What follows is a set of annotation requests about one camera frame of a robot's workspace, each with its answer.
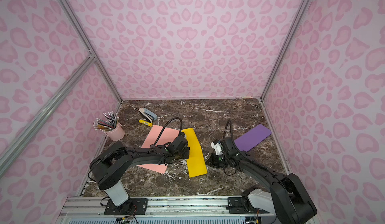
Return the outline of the purple paper sheet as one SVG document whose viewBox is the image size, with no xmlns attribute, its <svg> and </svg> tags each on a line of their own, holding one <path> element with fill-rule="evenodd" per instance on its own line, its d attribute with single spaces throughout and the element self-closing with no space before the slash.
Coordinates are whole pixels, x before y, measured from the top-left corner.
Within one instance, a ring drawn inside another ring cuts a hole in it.
<svg viewBox="0 0 385 224">
<path fill-rule="evenodd" d="M 272 134 L 271 130 L 259 124 L 235 140 L 240 151 L 250 151 Z"/>
</svg>

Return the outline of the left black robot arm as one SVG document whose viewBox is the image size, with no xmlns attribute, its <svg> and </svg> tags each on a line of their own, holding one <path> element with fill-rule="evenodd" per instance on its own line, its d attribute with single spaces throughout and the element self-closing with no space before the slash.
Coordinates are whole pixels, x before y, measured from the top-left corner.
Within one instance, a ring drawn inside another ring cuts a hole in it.
<svg viewBox="0 0 385 224">
<path fill-rule="evenodd" d="M 188 158 L 189 146 L 184 134 L 172 142 L 150 148 L 125 147 L 121 142 L 115 142 L 90 163 L 90 171 L 99 189 L 119 207 L 130 200 L 121 181 L 129 168 L 146 164 L 168 165 Z"/>
</svg>

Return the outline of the yellow paper sheet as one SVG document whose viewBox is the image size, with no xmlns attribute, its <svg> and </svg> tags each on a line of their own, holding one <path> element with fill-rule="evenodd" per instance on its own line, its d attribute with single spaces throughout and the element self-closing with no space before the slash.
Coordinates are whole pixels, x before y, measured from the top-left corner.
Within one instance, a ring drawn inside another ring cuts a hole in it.
<svg viewBox="0 0 385 224">
<path fill-rule="evenodd" d="M 186 136 L 189 147 L 189 158 L 186 161 L 189 177 L 192 178 L 207 174 L 208 171 L 206 168 L 203 151 L 194 129 L 188 128 L 182 130 L 182 132 Z"/>
</svg>

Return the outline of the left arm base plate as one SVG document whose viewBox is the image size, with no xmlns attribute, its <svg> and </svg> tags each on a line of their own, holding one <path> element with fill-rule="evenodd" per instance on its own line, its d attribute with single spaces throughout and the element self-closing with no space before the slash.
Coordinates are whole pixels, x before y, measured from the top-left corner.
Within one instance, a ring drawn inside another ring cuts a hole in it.
<svg viewBox="0 0 385 224">
<path fill-rule="evenodd" d="M 105 216 L 130 216 L 145 215 L 148 205 L 148 199 L 130 198 L 120 206 L 115 206 L 113 201 L 108 200 L 105 205 Z"/>
</svg>

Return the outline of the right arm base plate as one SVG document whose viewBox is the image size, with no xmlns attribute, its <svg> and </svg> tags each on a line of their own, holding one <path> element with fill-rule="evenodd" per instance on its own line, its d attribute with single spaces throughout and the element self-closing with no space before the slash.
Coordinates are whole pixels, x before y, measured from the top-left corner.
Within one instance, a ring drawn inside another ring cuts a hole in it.
<svg viewBox="0 0 385 224">
<path fill-rule="evenodd" d="M 252 191 L 257 190 L 255 186 L 247 189 L 244 191 L 240 197 L 232 197 L 228 198 L 228 206 L 226 209 L 229 211 L 230 214 L 268 214 L 269 212 L 263 210 L 263 209 L 256 209 L 254 208 L 250 201 L 248 200 L 247 196 Z"/>
</svg>

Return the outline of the pink paper sheet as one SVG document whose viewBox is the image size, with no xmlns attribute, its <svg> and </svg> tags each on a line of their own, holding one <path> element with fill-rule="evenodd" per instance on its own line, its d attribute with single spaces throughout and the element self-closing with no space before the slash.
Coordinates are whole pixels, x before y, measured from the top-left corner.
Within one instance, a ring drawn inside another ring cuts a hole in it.
<svg viewBox="0 0 385 224">
<path fill-rule="evenodd" d="M 161 126 L 158 125 L 153 125 L 148 136 L 146 137 L 144 143 L 142 144 L 142 148 L 149 148 L 157 139 L 159 136 L 160 132 L 162 130 Z M 163 145 L 168 142 L 172 142 L 179 134 L 179 130 L 176 129 L 171 129 L 171 128 L 166 128 L 160 139 L 157 141 L 157 145 Z M 142 167 L 144 169 L 152 170 L 161 174 L 165 174 L 167 166 L 165 164 L 163 165 L 158 165 L 158 164 L 144 164 L 144 165 L 139 165 L 138 167 Z"/>
</svg>

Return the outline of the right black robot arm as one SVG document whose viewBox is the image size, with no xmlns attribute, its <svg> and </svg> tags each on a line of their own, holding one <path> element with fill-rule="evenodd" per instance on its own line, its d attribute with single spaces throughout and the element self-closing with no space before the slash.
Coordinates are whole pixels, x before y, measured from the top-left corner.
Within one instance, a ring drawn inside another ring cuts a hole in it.
<svg viewBox="0 0 385 224">
<path fill-rule="evenodd" d="M 206 165 L 217 169 L 234 168 L 265 186 L 271 195 L 271 213 L 282 224 L 304 224 L 317 215 L 315 204 L 295 174 L 285 175 L 264 166 L 247 152 L 240 151 L 231 137 L 215 140 L 211 147 L 214 153 Z"/>
</svg>

